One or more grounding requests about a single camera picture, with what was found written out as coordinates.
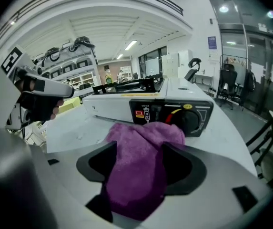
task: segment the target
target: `black chair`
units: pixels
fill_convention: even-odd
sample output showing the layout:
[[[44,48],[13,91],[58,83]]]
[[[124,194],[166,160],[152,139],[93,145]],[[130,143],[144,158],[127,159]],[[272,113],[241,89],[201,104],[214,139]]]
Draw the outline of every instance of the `black chair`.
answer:
[[[246,146],[250,146],[255,140],[261,137],[266,130],[269,131],[263,138],[263,141],[256,146],[250,154],[253,155],[254,153],[258,153],[260,156],[254,163],[255,166],[260,166],[262,173],[258,175],[259,179],[265,178],[268,182],[267,184],[273,188],[273,153],[270,151],[273,146],[273,118],[271,118],[263,127],[262,129],[256,133],[247,143]],[[266,148],[262,148],[262,146],[269,140],[268,146]]]
[[[196,69],[190,69],[190,70],[187,72],[187,74],[186,74],[185,77],[184,77],[187,81],[190,82],[190,81],[192,80],[193,76],[200,70],[200,63],[201,63],[201,62],[202,62],[201,59],[198,59],[198,58],[193,58],[192,60],[190,60],[190,62],[188,63],[189,68],[194,67],[196,64],[197,64],[199,67],[198,67],[197,70],[196,70]]]
[[[235,71],[235,66],[233,66],[233,65],[230,64],[230,63],[225,63],[225,64],[223,65],[223,69],[229,70],[229,71]]]
[[[137,73],[134,73],[133,74],[133,80],[137,80],[138,79],[138,74]]]
[[[227,100],[232,99],[236,95],[236,86],[235,86],[236,79],[237,79],[236,71],[221,69],[217,98],[220,95],[225,97],[225,99],[221,102],[220,107],[224,103],[228,103],[233,110],[233,103]]]

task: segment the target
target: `stove control panel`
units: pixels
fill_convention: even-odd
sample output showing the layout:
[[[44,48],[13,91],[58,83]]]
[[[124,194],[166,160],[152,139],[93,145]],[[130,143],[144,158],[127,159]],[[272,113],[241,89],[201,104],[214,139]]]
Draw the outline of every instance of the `stove control panel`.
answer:
[[[131,114],[135,124],[160,121],[177,125],[185,136],[200,136],[213,110],[210,101],[172,101],[131,99]]]

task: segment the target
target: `portable gas stove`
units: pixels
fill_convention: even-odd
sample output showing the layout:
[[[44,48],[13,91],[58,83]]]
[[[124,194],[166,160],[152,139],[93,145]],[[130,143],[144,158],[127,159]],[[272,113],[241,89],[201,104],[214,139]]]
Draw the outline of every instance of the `portable gas stove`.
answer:
[[[162,75],[93,87],[83,98],[92,115],[146,124],[160,121],[177,125],[185,136],[200,136],[208,124],[214,102],[198,86],[183,78]]]

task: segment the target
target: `red label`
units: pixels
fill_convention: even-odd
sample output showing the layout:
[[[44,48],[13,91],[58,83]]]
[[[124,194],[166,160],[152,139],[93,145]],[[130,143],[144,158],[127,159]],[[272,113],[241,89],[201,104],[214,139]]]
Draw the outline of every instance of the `red label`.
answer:
[[[144,115],[143,110],[135,110],[135,115]]]

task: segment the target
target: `ceiling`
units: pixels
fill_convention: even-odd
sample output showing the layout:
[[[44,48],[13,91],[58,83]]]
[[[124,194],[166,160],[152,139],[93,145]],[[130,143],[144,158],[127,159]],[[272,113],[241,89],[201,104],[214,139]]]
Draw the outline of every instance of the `ceiling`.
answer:
[[[29,31],[17,44],[31,56],[87,36],[96,45],[98,60],[130,57],[144,47],[172,34],[184,35],[174,24],[158,16],[128,8],[95,7],[75,10]],[[126,46],[138,41],[129,51]]]

